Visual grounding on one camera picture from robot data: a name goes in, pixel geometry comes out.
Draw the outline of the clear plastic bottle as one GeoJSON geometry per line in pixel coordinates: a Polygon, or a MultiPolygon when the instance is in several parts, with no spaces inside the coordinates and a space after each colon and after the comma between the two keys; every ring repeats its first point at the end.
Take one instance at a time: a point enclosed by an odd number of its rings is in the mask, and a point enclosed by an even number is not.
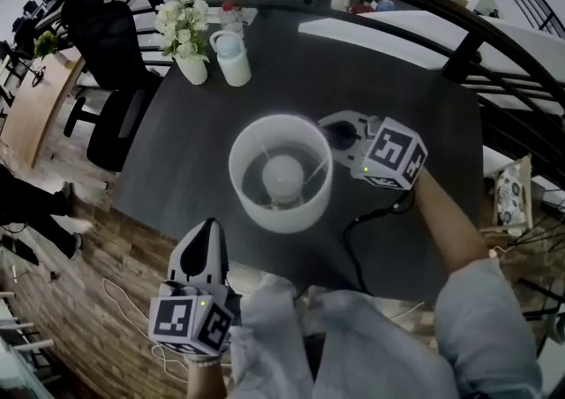
{"type": "Polygon", "coordinates": [[[244,38],[244,25],[235,5],[231,1],[222,4],[219,10],[219,20],[222,30],[231,31],[244,38]]]}

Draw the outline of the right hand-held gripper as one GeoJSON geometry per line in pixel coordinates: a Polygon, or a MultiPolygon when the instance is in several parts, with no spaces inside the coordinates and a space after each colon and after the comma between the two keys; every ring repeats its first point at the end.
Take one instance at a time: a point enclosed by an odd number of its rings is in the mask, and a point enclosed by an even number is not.
{"type": "Polygon", "coordinates": [[[334,162],[350,167],[353,178],[376,187],[410,190],[428,151],[419,135],[396,120],[342,110],[318,121],[336,133],[363,133],[362,140],[330,143],[334,162]]]}

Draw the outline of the light wooden table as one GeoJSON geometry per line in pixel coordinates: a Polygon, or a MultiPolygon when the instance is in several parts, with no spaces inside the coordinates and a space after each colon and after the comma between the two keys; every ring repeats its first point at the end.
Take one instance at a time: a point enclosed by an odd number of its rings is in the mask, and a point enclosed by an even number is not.
{"type": "Polygon", "coordinates": [[[75,86],[85,65],[76,48],[62,51],[67,63],[48,55],[32,62],[35,70],[44,70],[41,81],[33,86],[34,75],[28,73],[22,81],[6,118],[0,139],[19,163],[32,169],[62,101],[75,86]]]}

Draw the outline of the person's left forearm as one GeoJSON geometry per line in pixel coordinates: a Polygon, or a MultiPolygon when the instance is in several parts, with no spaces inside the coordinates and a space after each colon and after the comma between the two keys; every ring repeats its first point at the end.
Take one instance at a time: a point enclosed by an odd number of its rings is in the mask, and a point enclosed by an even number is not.
{"type": "Polygon", "coordinates": [[[219,358],[185,356],[187,399],[226,399],[227,389],[219,358]]]}

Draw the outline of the white vase with flowers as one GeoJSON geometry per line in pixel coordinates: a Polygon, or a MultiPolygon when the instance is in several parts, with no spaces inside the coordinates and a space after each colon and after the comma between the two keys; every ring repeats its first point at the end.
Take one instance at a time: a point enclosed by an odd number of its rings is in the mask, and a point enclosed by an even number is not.
{"type": "Polygon", "coordinates": [[[195,86],[207,80],[208,5],[204,0],[171,0],[156,7],[154,27],[162,55],[172,57],[195,86]]]}

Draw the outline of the black office chair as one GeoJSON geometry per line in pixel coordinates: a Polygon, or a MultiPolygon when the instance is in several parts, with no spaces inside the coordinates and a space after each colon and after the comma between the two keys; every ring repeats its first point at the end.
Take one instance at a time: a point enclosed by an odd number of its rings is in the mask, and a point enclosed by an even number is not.
{"type": "Polygon", "coordinates": [[[110,91],[98,115],[83,109],[85,97],[77,98],[64,136],[71,136],[79,121],[92,123],[87,159],[102,169],[120,172],[162,77],[144,64],[128,4],[66,0],[61,19],[88,71],[101,88],[110,91]]]}

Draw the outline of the white table lamp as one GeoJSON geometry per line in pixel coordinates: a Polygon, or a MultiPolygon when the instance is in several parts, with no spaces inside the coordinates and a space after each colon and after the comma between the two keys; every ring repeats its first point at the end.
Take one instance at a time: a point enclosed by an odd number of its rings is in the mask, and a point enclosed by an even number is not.
{"type": "Polygon", "coordinates": [[[312,227],[331,197],[334,162],[318,125],[304,117],[262,117],[240,132],[229,155],[231,184],[261,228],[293,234],[312,227]]]}

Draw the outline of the wooden chair with floral cushion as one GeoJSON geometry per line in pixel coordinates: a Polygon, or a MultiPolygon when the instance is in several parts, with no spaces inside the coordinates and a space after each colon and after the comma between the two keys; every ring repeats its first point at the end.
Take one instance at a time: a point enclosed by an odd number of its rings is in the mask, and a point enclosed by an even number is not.
{"type": "Polygon", "coordinates": [[[522,236],[533,228],[531,197],[531,155],[492,170],[484,175],[492,197],[491,223],[479,232],[522,236]]]}

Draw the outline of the black metal stand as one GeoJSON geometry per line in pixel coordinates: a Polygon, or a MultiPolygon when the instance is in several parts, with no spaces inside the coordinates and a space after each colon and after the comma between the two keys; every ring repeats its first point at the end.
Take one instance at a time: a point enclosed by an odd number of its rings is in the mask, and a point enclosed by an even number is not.
{"type": "Polygon", "coordinates": [[[546,299],[540,310],[525,312],[524,317],[528,321],[543,321],[546,336],[560,345],[565,344],[565,280],[555,280],[549,289],[524,278],[518,282],[546,299]]]}

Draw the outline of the person's light grey clothing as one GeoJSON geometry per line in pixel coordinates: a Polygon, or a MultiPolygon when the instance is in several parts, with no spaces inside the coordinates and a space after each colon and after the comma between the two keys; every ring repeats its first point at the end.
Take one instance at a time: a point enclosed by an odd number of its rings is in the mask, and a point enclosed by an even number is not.
{"type": "Polygon", "coordinates": [[[325,336],[313,373],[291,282],[268,275],[231,329],[229,399],[542,399],[536,344],[497,261],[453,273],[434,310],[432,350],[387,319],[366,295],[318,295],[325,336]]]}

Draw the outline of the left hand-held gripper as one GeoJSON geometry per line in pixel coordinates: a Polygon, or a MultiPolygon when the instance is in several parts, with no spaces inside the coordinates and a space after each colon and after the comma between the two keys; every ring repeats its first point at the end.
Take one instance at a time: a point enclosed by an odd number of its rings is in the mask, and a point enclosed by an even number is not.
{"type": "Polygon", "coordinates": [[[169,257],[167,279],[150,303],[148,337],[182,355],[220,356],[240,314],[241,295],[225,285],[229,271],[222,225],[208,218],[169,257]]]}

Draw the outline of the white jug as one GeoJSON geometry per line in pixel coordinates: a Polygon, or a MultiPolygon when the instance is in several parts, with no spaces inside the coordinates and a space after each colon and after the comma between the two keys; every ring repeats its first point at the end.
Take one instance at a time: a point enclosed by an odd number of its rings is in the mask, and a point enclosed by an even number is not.
{"type": "Polygon", "coordinates": [[[232,87],[247,84],[252,72],[241,36],[229,30],[220,30],[212,33],[209,42],[226,82],[232,87]]]}

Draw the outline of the black metal railing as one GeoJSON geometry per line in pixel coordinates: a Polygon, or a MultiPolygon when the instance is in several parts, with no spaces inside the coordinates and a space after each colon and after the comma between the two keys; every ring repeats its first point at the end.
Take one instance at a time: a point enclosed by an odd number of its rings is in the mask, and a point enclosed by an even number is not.
{"type": "Polygon", "coordinates": [[[260,12],[305,14],[304,34],[371,49],[468,87],[487,110],[485,143],[529,155],[565,191],[565,72],[552,74],[496,22],[451,0],[401,0],[408,11],[352,15],[287,0],[237,0],[260,12]]]}

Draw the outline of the person's right forearm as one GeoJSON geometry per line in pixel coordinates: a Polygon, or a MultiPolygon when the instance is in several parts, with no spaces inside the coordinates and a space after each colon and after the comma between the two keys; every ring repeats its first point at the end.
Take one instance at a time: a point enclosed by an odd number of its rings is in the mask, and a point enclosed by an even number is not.
{"type": "Polygon", "coordinates": [[[426,168],[420,171],[414,184],[414,196],[418,211],[450,273],[490,258],[485,240],[476,226],[426,168]]]}

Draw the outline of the small green potted plant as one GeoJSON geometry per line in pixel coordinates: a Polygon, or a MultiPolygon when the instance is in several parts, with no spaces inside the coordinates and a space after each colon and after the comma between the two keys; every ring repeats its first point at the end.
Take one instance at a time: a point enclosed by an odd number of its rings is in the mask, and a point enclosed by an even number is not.
{"type": "Polygon", "coordinates": [[[44,58],[59,50],[60,37],[50,31],[45,31],[34,41],[34,56],[44,58]]]}

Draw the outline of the round dark grey table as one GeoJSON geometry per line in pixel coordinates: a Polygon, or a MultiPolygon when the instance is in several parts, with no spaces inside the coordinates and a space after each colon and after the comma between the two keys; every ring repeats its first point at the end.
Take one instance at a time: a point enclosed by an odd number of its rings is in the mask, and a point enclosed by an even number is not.
{"type": "Polygon", "coordinates": [[[337,167],[327,211],[294,235],[260,228],[237,198],[229,153],[248,124],[271,114],[317,120],[351,109],[416,131],[429,153],[427,170],[470,219],[479,219],[483,146],[475,94],[438,73],[298,26],[299,16],[283,11],[255,19],[245,33],[252,78],[243,87],[229,86],[217,65],[200,86],[170,68],[135,136],[113,205],[176,239],[214,217],[231,260],[299,285],[355,289],[357,261],[372,294],[434,301],[447,273],[416,209],[359,225],[351,235],[354,257],[343,249],[345,226],[391,203],[394,191],[337,167]]]}

